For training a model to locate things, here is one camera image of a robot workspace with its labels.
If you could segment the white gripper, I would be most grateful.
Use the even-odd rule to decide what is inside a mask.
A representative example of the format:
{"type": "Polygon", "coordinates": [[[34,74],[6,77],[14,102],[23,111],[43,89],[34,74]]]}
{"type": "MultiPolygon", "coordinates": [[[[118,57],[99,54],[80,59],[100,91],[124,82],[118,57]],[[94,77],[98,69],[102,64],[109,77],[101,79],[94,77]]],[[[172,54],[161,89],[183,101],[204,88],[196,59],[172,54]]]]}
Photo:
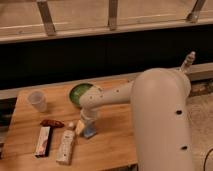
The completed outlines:
{"type": "Polygon", "coordinates": [[[98,118],[96,110],[86,110],[82,109],[80,111],[80,118],[76,124],[75,133],[77,135],[81,135],[85,129],[85,124],[91,124],[95,122],[98,118]]]}

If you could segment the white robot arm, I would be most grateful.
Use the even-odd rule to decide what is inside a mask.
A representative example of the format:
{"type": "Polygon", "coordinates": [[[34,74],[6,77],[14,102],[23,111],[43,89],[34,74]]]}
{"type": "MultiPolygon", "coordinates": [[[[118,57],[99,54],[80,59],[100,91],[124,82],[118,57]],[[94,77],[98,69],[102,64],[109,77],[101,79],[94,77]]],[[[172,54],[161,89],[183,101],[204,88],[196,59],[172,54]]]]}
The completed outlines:
{"type": "Polygon", "coordinates": [[[139,171],[195,171],[186,109],[190,90],[184,72],[154,68],[116,88],[88,90],[79,103],[85,120],[103,105],[131,106],[139,171]]]}

